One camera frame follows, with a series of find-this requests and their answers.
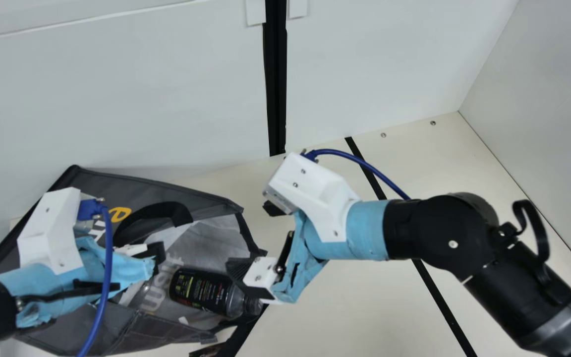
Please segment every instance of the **black bag handle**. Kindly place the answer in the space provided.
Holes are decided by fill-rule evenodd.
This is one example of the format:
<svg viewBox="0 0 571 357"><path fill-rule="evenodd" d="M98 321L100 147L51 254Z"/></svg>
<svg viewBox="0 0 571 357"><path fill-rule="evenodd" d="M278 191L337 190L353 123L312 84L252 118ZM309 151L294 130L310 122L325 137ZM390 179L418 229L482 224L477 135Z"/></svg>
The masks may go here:
<svg viewBox="0 0 571 357"><path fill-rule="evenodd" d="M180 202L166 201L160 203L154 203L153 205L145 206L140 208L127 218L122 220L120 226L116 229L114 233L114 241L116 245L119 245L121 241L120 235L125 232L125 230L134 223L143 219L160 219L168 218L171 219L174 227L182 226L183 224L188 224L193 222L193 216L189 212L188 208L182 205Z"/></svg>

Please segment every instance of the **gray bag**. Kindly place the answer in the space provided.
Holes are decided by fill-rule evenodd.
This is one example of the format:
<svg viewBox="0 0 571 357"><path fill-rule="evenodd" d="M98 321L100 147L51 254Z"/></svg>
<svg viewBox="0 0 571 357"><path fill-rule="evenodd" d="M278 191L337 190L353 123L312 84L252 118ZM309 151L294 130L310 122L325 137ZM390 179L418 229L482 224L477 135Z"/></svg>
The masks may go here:
<svg viewBox="0 0 571 357"><path fill-rule="evenodd" d="M237 328L219 346L217 355L233 356L238 351L256 317L227 321L171 301L166 290L179 266L225 273L229 257L265 255L252 241L240 206L219 196L168 183L100 174L78 166L66 170L50 190L64 187L76 187L105 198L113 213L114 246L165 243L166 260L158 266L157 274L109 301L101 330L88 355L150 350L170 343L213 343L215 333L230 326ZM18 268L16 238L32 210L0 244L0 273ZM104 246L104 223L97 222L90 232L99 236L101 246ZM76 355L95 314L95 308L86 305L55 323L23 332L16 338L55 355Z"/></svg>

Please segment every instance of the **white floor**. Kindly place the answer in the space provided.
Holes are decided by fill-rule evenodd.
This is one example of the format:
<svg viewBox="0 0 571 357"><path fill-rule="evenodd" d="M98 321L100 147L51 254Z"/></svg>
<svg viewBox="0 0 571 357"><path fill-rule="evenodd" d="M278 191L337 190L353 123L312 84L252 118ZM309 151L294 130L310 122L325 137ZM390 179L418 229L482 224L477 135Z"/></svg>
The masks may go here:
<svg viewBox="0 0 571 357"><path fill-rule="evenodd" d="M501 221L516 222L510 205L525 195L458 113L355 136L367 161L407 194L427 198L467 191L485 197ZM343 140L319 147L349 151ZM291 217L270 218L261 205L263 186L282 160L268 158L175 183L228 197L245 207L255 241L278 255ZM358 165L321 157L347 178L363 199L376 199ZM389 198L396 197L385 189ZM571 285L571 252L549 231L549 265ZM533 237L524 237L533 245ZM475 352L481 357L536 356L516 347L455 278L429 268ZM138 356L186 356L197 345L173 345ZM2 344L2 357L47 355L17 342ZM413 264L333 261L295 305L272 306L238 354L243 357L424 357L464 355Z"/></svg>

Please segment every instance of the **black robot arm segment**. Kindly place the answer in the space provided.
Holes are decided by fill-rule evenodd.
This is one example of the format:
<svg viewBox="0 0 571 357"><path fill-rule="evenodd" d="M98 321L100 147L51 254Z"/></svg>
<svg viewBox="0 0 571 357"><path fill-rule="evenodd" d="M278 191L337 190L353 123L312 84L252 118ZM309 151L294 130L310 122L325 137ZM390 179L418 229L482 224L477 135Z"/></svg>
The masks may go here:
<svg viewBox="0 0 571 357"><path fill-rule="evenodd" d="M392 201L383 232L392 259L421 258L453 273L519 347L571 357L571 288L546 266L548 240L529 201L513 209L521 230L499 225L493 208L468 193ZM539 254L517 239L526 213Z"/></svg>

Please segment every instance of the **blue cable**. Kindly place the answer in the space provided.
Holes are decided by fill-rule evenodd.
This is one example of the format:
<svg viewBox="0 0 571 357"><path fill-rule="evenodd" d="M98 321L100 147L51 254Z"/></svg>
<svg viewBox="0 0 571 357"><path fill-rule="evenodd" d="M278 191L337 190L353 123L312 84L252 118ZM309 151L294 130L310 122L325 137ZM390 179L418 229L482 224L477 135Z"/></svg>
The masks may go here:
<svg viewBox="0 0 571 357"><path fill-rule="evenodd" d="M100 301L98 302L98 308L96 310L96 316L94 317L94 323L89 330L88 338L85 340L81 350L76 355L76 357L85 357L89 349L94 343L96 336L98 335L98 330L100 329L100 324L105 316L105 307L107 306L107 300L109 299L109 287L112 282L112 264L114 257L114 237L112 232L112 220L109 217L109 209L106 206L102 206L101 209L103 213L103 219L105 220L105 275L103 278L103 289L100 293Z"/></svg>
<svg viewBox="0 0 571 357"><path fill-rule="evenodd" d="M396 192L398 196L402 197L403 199L410 199L410 197L405 192L403 192L403 190L401 190L398 186L396 186L396 184L393 181L391 181L387 176L385 176L382 172L378 171L378 169L373 167L367 161L362 160L361 158L358 158L356 156L353 156L352 154L348 154L347 152L335 149L318 149L303 154L305 158L311 161L315 161L317 156L319 155L336 155L342 158L346 158L348 160L352 160L355 163L358 163L359 165L364 167L365 169L371 171L374 175L378 176L378 178L381 179L384 183L386 183L387 186L392 188L392 190L394 190L394 192Z"/></svg>

